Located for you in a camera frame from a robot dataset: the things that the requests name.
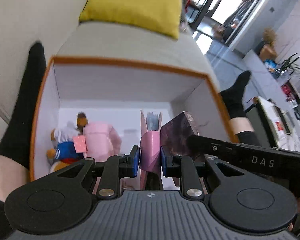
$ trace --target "metal screw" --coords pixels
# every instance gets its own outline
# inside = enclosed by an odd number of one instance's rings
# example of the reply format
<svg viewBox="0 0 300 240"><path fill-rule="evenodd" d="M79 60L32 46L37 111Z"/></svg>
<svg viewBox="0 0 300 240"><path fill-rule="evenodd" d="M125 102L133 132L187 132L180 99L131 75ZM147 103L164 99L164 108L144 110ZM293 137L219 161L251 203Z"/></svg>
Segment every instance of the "metal screw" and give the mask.
<svg viewBox="0 0 300 240"><path fill-rule="evenodd" d="M114 194L114 191L110 188L103 188L99 190L99 195L103 197L111 197Z"/></svg>
<svg viewBox="0 0 300 240"><path fill-rule="evenodd" d="M186 193L190 197L200 197L202 195L202 191L196 188L188 189Z"/></svg>

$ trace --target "gray floor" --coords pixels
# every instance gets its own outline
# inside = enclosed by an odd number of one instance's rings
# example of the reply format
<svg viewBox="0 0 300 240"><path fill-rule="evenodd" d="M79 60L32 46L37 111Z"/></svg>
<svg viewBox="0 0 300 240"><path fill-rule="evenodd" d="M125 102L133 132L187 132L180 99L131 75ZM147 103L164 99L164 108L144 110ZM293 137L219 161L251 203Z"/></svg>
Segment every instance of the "gray floor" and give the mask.
<svg viewBox="0 0 300 240"><path fill-rule="evenodd" d="M230 51L227 46L219 41L204 34L195 34L194 39L202 53L205 54L210 61L219 80L221 90L231 87L237 76L247 70L245 63L242 60L242 56L234 51ZM250 80L243 95L242 103L244 108L248 108L252 104L251 99L259 95L258 89Z"/></svg>

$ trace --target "yellow pillow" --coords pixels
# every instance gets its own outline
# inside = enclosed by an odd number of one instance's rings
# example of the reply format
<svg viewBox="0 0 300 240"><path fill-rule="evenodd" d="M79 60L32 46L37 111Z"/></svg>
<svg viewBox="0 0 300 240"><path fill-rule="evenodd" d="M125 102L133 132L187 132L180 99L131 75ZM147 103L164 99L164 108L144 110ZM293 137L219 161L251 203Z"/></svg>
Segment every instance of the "yellow pillow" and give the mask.
<svg viewBox="0 0 300 240"><path fill-rule="evenodd" d="M79 20L131 24L177 39L180 12L181 0L88 0Z"/></svg>

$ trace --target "gray wall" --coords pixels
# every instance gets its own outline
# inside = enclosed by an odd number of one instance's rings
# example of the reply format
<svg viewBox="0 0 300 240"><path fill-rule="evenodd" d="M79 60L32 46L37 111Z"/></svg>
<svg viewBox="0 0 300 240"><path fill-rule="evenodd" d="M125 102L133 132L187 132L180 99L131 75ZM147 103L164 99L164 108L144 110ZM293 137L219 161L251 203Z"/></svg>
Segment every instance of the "gray wall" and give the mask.
<svg viewBox="0 0 300 240"><path fill-rule="evenodd" d="M249 27L248 32L238 42L236 50L248 53L250 49L254 49L262 39L264 28L271 27L277 30L285 21L294 5L298 0L269 0L257 19Z"/></svg>

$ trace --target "open box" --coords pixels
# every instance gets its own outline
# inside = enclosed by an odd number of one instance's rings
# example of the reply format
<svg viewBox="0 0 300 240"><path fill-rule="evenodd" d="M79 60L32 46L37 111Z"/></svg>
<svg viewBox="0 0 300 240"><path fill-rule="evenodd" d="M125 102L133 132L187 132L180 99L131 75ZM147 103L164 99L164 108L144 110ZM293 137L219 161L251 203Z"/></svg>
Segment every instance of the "open box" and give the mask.
<svg viewBox="0 0 300 240"><path fill-rule="evenodd" d="M162 125L188 111L200 135L237 142L222 99L205 73L124 59L53 57L40 88L30 148L30 179L49 173L46 151L50 133L76 123L78 112L89 122L113 125L122 138L121 153L140 145L140 110L162 112Z"/></svg>

